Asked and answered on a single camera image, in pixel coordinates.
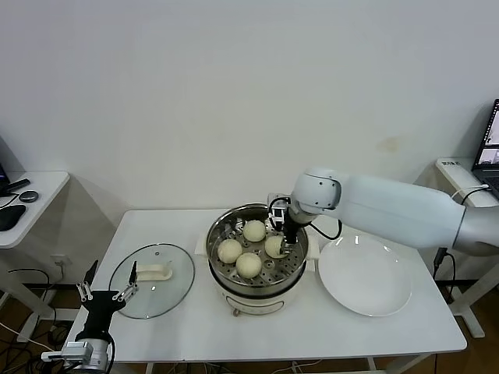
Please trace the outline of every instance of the steamed bun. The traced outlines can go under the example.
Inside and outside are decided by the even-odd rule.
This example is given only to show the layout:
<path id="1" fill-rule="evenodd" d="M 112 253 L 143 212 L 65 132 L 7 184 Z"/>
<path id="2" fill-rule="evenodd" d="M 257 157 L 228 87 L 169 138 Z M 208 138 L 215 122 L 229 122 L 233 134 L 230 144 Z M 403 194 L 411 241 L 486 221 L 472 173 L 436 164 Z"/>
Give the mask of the steamed bun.
<path id="1" fill-rule="evenodd" d="M 243 253 L 236 261 L 237 274 L 243 278 L 256 277 L 262 270 L 262 260 L 254 253 Z"/>
<path id="2" fill-rule="evenodd" d="M 242 255 L 242 246 L 237 240 L 225 239 L 218 246 L 218 258 L 223 263 L 234 263 Z"/>
<path id="3" fill-rule="evenodd" d="M 242 235 L 250 242 L 259 242 L 265 238 L 266 233 L 265 224 L 260 221 L 246 222 L 242 228 Z"/>
<path id="4" fill-rule="evenodd" d="M 265 252 L 273 259 L 282 259 L 286 255 L 282 255 L 281 251 L 281 236 L 272 236 L 268 238 L 265 242 Z"/>

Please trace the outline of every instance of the white table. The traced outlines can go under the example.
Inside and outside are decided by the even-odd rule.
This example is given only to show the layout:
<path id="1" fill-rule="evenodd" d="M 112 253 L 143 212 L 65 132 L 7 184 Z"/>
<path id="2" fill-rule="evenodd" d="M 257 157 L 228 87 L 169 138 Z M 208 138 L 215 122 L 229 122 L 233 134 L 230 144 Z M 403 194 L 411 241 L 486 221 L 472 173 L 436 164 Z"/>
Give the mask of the white table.
<path id="1" fill-rule="evenodd" d="M 127 212 L 92 288 L 108 289 L 113 270 L 127 255 L 145 245 L 167 242 L 193 254 L 200 233 L 206 232 L 224 211 Z M 371 318 L 349 311 L 326 292 L 314 272 L 307 271 L 297 286 L 301 289 L 296 299 L 286 309 L 267 316 L 234 317 L 214 286 L 207 259 L 193 255 L 196 278 L 179 306 L 147 320 L 115 314 L 110 329 L 117 347 L 115 360 L 151 363 L 370 358 L 373 364 L 372 357 L 376 356 L 417 356 L 395 360 L 390 372 L 396 373 L 431 353 L 464 349 L 466 340 L 419 253 L 385 242 L 406 264 L 413 284 L 408 305 L 393 316 Z M 82 308 L 69 340 L 82 330 L 86 316 Z"/>
<path id="2" fill-rule="evenodd" d="M 0 249 L 11 249 L 21 243 L 38 218 L 69 180 L 69 175 L 65 171 L 13 172 L 8 174 L 11 182 L 17 182 L 25 178 L 28 178 L 31 182 L 26 187 L 16 190 L 15 193 L 32 189 L 37 191 L 40 196 L 37 201 L 24 204 L 27 208 L 26 212 L 21 216 L 16 226 L 8 231 L 0 231 Z M 7 203 L 11 198 L 0 198 L 0 206 Z M 23 203 L 16 199 L 12 201 L 11 205 L 16 204 Z M 14 297 L 31 309 L 34 313 L 21 330 L 22 335 L 29 337 L 36 326 L 39 316 L 40 319 L 52 318 L 54 311 L 48 306 L 48 302 L 53 298 L 55 292 L 49 291 L 45 295 L 45 302 L 43 302 L 33 292 L 23 286 L 15 273 L 8 273 L 8 271 L 9 268 L 4 263 L 0 263 L 0 278 L 2 279 L 0 289 L 5 292 L 2 298 L 0 298 L 0 308 L 9 297 Z M 69 309 L 58 309 L 57 316 L 58 320 L 73 320 L 75 313 Z"/>
<path id="3" fill-rule="evenodd" d="M 457 190 L 467 188 L 473 185 L 480 185 L 481 182 L 471 173 L 473 159 L 471 158 L 440 158 L 437 160 L 437 169 Z M 462 198 L 470 190 L 460 193 Z M 487 191 L 473 193 L 466 200 L 469 206 L 496 206 L 499 204 L 497 199 Z M 450 305 L 454 316 L 461 316 L 469 332 L 473 337 L 485 337 L 478 319 L 476 319 L 471 305 L 482 298 L 488 291 L 499 284 L 499 264 L 494 266 L 485 275 L 483 275 L 472 287 L 465 293 L 461 293 L 457 287 L 452 291 L 454 301 Z"/>

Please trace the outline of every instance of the metal steamer tray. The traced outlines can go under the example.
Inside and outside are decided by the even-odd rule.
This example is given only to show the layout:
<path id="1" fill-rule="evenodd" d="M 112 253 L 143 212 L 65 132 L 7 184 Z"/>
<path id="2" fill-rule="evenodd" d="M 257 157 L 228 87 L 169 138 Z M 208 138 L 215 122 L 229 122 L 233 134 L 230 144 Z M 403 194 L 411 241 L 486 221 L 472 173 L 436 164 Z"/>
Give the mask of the metal steamer tray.
<path id="1" fill-rule="evenodd" d="M 249 242 L 242 235 L 242 228 L 251 220 L 265 223 L 267 235 L 261 242 Z M 213 223 L 206 239 L 207 257 L 215 278 L 230 291 L 250 298 L 271 297 L 289 289 L 303 274 L 309 239 L 305 230 L 300 229 L 293 250 L 282 259 L 273 259 L 265 252 L 265 240 L 275 235 L 281 233 L 272 228 L 267 206 L 264 204 L 239 206 L 224 213 Z M 218 246 L 229 238 L 241 243 L 243 252 L 255 253 L 260 257 L 262 260 L 260 274 L 252 279 L 246 279 L 237 274 L 235 263 L 226 264 L 220 261 Z"/>

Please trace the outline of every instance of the power outlet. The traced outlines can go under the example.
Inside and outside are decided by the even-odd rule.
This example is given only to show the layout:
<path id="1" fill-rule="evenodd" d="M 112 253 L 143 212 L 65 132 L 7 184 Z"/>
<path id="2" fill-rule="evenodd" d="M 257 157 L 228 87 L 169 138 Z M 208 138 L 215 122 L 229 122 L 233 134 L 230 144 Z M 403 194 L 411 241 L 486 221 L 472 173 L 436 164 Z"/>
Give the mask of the power outlet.
<path id="1" fill-rule="evenodd" d="M 52 262 L 56 265 L 62 264 L 64 266 L 69 266 L 72 264 L 68 255 L 50 255 L 50 258 L 52 259 Z"/>

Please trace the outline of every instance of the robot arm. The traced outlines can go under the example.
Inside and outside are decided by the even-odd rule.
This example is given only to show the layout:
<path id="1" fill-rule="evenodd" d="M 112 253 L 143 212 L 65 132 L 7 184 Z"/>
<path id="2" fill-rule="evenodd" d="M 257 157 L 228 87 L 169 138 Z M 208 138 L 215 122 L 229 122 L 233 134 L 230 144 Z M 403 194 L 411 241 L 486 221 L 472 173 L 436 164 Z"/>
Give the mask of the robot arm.
<path id="1" fill-rule="evenodd" d="M 42 353 L 43 361 L 64 360 L 66 369 L 81 372 L 102 374 L 110 371 L 112 360 L 108 366 L 108 345 L 114 343 L 109 327 L 112 315 L 124 308 L 138 290 L 136 263 L 133 264 L 129 283 L 121 291 L 92 291 L 90 286 L 96 269 L 97 261 L 87 271 L 83 282 L 76 285 L 82 305 L 88 311 L 83 331 L 76 335 L 75 341 L 66 342 L 61 351 Z"/>
<path id="2" fill-rule="evenodd" d="M 442 191 L 309 168 L 285 207 L 285 242 L 318 215 L 410 247 L 446 247 L 472 256 L 499 254 L 499 206 L 464 207 Z M 277 209 L 283 209 L 279 201 Z"/>

